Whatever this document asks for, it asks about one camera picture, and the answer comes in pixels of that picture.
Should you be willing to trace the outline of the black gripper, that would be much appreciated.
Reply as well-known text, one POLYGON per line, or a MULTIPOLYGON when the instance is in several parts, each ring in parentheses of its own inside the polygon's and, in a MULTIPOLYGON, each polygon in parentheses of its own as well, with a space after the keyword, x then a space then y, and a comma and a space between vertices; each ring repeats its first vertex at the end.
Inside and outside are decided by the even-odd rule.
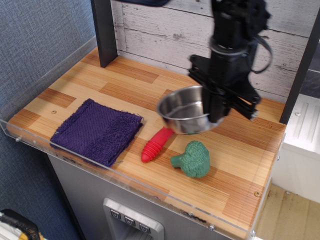
POLYGON ((249 120, 258 115, 261 97, 249 82, 257 43, 244 47, 211 47, 211 56, 190 56, 189 76, 202 85, 203 113, 211 123, 218 123, 235 109, 249 120))

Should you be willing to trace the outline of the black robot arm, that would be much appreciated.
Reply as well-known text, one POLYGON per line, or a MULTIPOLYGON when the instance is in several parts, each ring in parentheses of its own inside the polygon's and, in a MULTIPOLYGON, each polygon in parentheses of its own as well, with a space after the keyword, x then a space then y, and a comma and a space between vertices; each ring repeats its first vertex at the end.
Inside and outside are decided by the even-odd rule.
POLYGON ((270 13, 264 0, 213 0, 213 35, 209 58, 191 55, 189 76, 202 85, 203 112, 218 123, 235 109, 249 120, 256 118, 261 97, 249 81, 258 45, 271 51, 259 33, 267 29, 270 13))

